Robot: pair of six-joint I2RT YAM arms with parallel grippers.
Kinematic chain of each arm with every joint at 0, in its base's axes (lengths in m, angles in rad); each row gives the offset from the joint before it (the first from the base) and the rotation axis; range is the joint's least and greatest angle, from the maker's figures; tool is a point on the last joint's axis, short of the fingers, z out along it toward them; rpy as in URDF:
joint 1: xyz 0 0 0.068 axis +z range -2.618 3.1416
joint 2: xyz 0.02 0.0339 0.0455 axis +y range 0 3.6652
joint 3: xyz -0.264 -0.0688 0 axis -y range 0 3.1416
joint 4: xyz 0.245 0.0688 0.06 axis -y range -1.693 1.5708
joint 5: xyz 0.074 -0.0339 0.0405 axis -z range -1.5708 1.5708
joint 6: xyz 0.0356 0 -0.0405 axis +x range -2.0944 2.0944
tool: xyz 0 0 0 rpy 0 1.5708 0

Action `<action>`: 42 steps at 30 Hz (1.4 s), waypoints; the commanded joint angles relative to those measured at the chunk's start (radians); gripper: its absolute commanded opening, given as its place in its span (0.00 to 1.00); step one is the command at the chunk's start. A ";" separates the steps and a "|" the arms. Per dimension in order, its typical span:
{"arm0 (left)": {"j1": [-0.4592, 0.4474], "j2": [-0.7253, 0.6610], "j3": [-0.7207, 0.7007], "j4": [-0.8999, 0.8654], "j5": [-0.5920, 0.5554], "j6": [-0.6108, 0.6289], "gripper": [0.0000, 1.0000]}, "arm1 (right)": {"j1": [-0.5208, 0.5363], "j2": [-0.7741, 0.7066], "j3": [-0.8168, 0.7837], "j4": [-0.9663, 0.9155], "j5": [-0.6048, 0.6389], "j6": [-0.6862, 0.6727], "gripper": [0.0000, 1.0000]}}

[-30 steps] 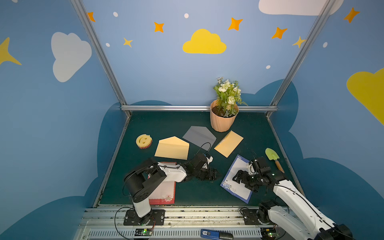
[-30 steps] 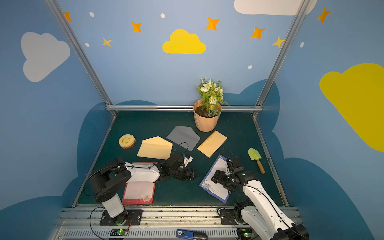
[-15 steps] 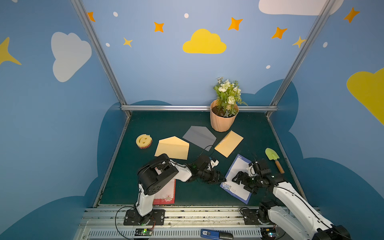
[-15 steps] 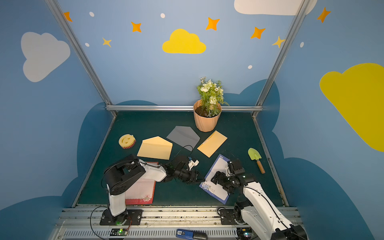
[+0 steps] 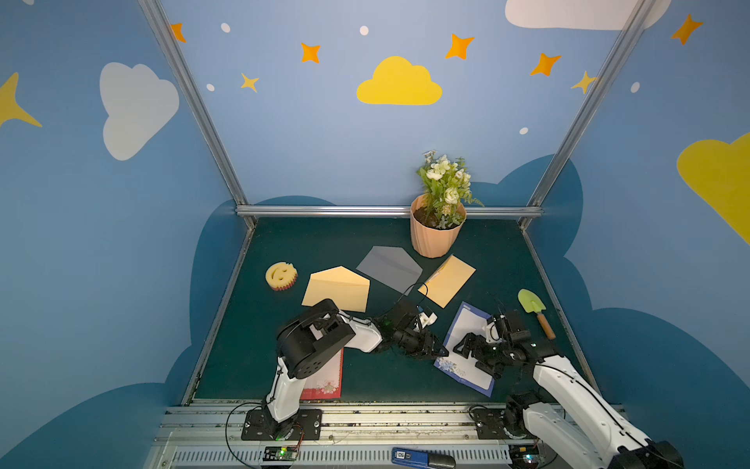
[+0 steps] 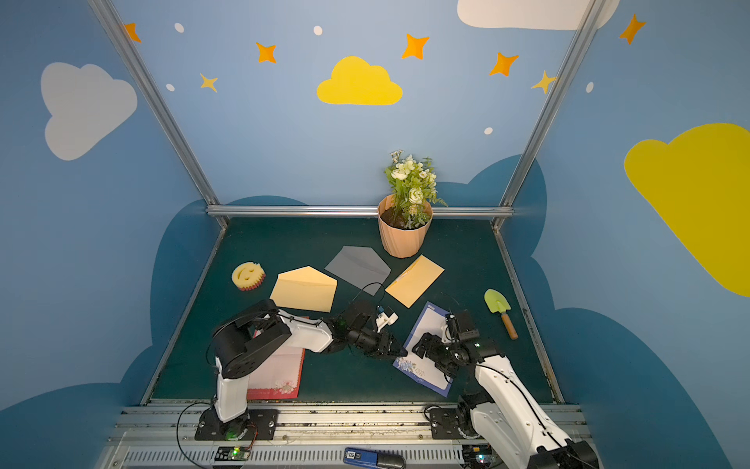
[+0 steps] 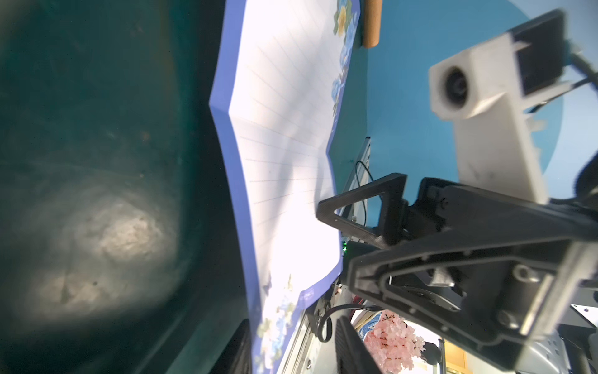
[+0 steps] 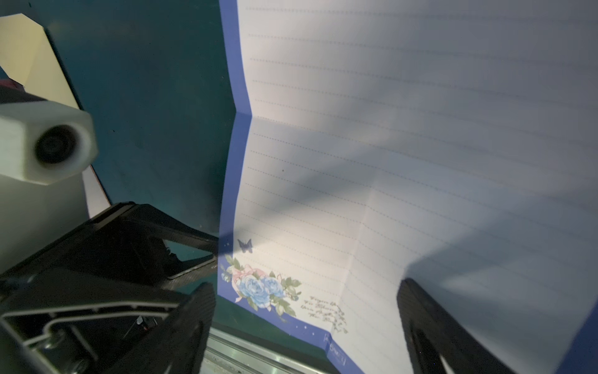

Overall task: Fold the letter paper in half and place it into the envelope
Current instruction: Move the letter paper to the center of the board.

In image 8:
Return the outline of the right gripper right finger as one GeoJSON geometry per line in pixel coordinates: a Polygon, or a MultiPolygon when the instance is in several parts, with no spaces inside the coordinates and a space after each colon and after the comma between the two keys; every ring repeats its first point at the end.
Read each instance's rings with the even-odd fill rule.
{"type": "Polygon", "coordinates": [[[401,281],[397,304],[415,373],[511,373],[414,279],[401,281]]]}

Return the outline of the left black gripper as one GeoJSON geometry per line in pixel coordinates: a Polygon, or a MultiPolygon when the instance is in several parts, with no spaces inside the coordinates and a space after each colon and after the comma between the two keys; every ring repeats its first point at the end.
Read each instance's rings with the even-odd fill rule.
{"type": "Polygon", "coordinates": [[[39,372],[101,373],[185,301],[168,290],[216,274],[217,254],[213,235],[116,204],[1,278],[1,328],[39,372]]]}

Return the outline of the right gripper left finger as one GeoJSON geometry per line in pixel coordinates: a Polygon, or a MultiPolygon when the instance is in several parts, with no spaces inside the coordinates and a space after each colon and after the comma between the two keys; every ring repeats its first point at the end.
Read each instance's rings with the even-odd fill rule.
{"type": "Polygon", "coordinates": [[[204,283],[106,373],[198,373],[216,308],[213,285],[204,283]]]}

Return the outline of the blue floral letter paper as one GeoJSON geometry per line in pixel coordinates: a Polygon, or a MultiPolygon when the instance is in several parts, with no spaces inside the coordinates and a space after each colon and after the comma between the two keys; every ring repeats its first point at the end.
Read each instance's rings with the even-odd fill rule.
{"type": "Polygon", "coordinates": [[[221,297],[412,373],[412,278],[512,372],[597,371],[595,1],[220,8],[221,297]]]}

